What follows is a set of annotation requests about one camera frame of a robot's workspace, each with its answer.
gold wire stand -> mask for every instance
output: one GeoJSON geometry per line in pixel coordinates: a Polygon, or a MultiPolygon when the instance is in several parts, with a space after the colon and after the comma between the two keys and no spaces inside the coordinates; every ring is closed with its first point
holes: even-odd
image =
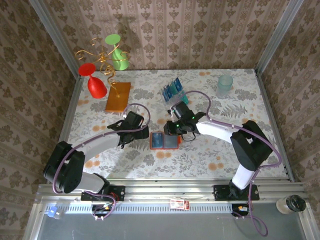
{"type": "MultiPolygon", "coordinates": [[[[98,37],[95,37],[93,39],[90,40],[90,44],[92,46],[94,46],[96,43],[97,43],[97,40],[99,38],[98,37]]],[[[100,66],[100,72],[103,73],[104,75],[109,75],[111,74],[111,76],[108,77],[107,79],[107,82],[108,84],[114,89],[115,91],[115,96],[117,98],[120,98],[121,94],[119,94],[117,88],[116,88],[116,84],[117,84],[117,81],[113,79],[113,77],[116,75],[116,70],[114,68],[114,66],[112,66],[111,64],[109,64],[107,61],[110,60],[110,61],[127,61],[130,59],[130,54],[126,51],[123,51],[120,55],[122,57],[124,57],[125,59],[112,59],[112,58],[109,58],[109,55],[112,54],[117,48],[119,47],[119,44],[109,53],[106,53],[104,52],[104,46],[102,45],[102,52],[100,52],[98,55],[97,54],[93,54],[91,52],[88,52],[86,50],[80,50],[80,51],[77,51],[75,53],[75,57],[78,59],[78,60],[81,60],[85,57],[85,53],[86,54],[89,54],[91,56],[95,56],[97,57],[97,60],[92,62],[93,64],[94,63],[97,63],[97,62],[100,62],[101,63],[101,66],[100,66]]]]}

floral tablecloth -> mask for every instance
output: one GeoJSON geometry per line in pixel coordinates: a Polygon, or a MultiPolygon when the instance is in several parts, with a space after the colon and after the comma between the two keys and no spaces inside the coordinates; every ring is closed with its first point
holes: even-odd
{"type": "MultiPolygon", "coordinates": [[[[108,88],[107,78],[95,72],[108,88]]],[[[161,87],[179,77],[186,91],[199,90],[212,100],[210,115],[221,121],[241,125],[247,120],[255,121],[269,140],[275,145],[274,133],[267,115],[253,69],[210,70],[135,70],[117,71],[118,82],[131,82],[129,103],[140,103],[151,112],[149,131],[163,131],[170,119],[165,108],[161,87]],[[216,95],[218,77],[224,74],[233,77],[233,87],[224,99],[216,95]]],[[[82,91],[75,111],[69,143],[78,143],[122,119],[120,113],[106,113],[108,95],[101,99],[91,97],[84,79],[82,91]]],[[[195,113],[205,112],[207,100],[198,93],[188,95],[189,107],[195,113]]],[[[142,107],[132,107],[146,118],[142,107]]],[[[150,150],[150,139],[135,140],[124,149],[108,149],[89,160],[84,167],[88,173],[97,173],[108,178],[143,177],[196,177],[231,178],[239,165],[234,148],[228,142],[212,136],[198,135],[192,142],[182,142],[175,150],[150,150]]],[[[272,153],[265,163],[277,162],[272,153]]],[[[258,177],[286,177],[284,166],[264,169],[258,177]]]]}

patterned wallpaper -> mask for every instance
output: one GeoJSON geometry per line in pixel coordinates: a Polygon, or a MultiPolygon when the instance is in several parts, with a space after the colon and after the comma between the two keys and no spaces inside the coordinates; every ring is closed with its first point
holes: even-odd
{"type": "Polygon", "coordinates": [[[289,0],[44,0],[71,52],[122,37],[131,69],[254,68],[289,0]]]}
{"type": "Polygon", "coordinates": [[[0,239],[21,239],[75,80],[27,0],[0,1],[0,239]]]}
{"type": "Polygon", "coordinates": [[[262,77],[320,226],[320,1],[304,1],[262,77]]]}

aluminum frame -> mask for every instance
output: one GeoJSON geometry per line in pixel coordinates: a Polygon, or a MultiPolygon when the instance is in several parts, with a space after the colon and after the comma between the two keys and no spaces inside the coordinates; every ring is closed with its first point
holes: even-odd
{"type": "MultiPolygon", "coordinates": [[[[111,185],[126,186],[124,202],[127,205],[144,204],[146,206],[153,206],[154,204],[169,204],[171,198],[189,200],[190,206],[193,204],[212,206],[230,203],[229,201],[215,201],[213,195],[213,185],[227,184],[229,179],[115,178],[109,181],[111,185]]],[[[308,200],[301,182],[260,178],[255,180],[254,184],[258,186],[260,195],[260,200],[253,201],[254,204],[276,203],[278,199],[293,194],[297,194],[308,200]]],[[[23,239],[37,239],[47,204],[90,203],[88,201],[80,201],[80,199],[80,190],[68,194],[55,194],[53,193],[51,184],[40,184],[23,239]]],[[[318,227],[309,203],[307,203],[306,210],[299,213],[299,218],[306,239],[320,239],[318,227]]]]}
{"type": "Polygon", "coordinates": [[[59,136],[59,142],[68,141],[83,84],[84,84],[84,78],[79,76],[73,88],[68,110],[66,112],[61,133],[59,136]]]}
{"type": "Polygon", "coordinates": [[[304,0],[289,1],[255,68],[259,74],[266,69],[303,2],[304,0]]]}

label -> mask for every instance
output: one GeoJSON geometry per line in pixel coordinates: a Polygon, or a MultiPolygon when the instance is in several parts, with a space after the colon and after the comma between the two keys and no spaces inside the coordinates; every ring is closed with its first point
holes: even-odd
{"type": "Polygon", "coordinates": [[[172,92],[173,95],[176,95],[178,93],[178,90],[177,90],[176,85],[174,84],[174,82],[172,82],[170,84],[170,89],[171,89],[171,92],[172,92]]]}
{"type": "Polygon", "coordinates": [[[184,199],[170,199],[170,209],[190,210],[190,203],[184,199]]]}
{"type": "Polygon", "coordinates": [[[164,146],[164,134],[163,132],[151,133],[151,147],[153,149],[162,149],[164,146]]]}
{"type": "Polygon", "coordinates": [[[180,92],[182,90],[182,85],[180,83],[180,80],[179,78],[176,78],[174,81],[173,81],[174,85],[175,85],[175,88],[178,92],[180,92]]]}
{"type": "Polygon", "coordinates": [[[172,98],[172,92],[171,92],[171,89],[170,89],[169,85],[167,85],[165,87],[165,90],[166,90],[166,93],[168,94],[168,97],[171,99],[172,98]]]}
{"type": "Polygon", "coordinates": [[[166,91],[165,88],[163,89],[162,95],[163,95],[163,97],[164,97],[164,100],[165,100],[166,102],[168,102],[168,101],[169,101],[169,96],[168,96],[167,91],[166,91]]]}
{"type": "Polygon", "coordinates": [[[243,212],[248,212],[249,211],[249,209],[247,208],[247,207],[239,207],[239,210],[240,211],[243,211],[243,212]]]}

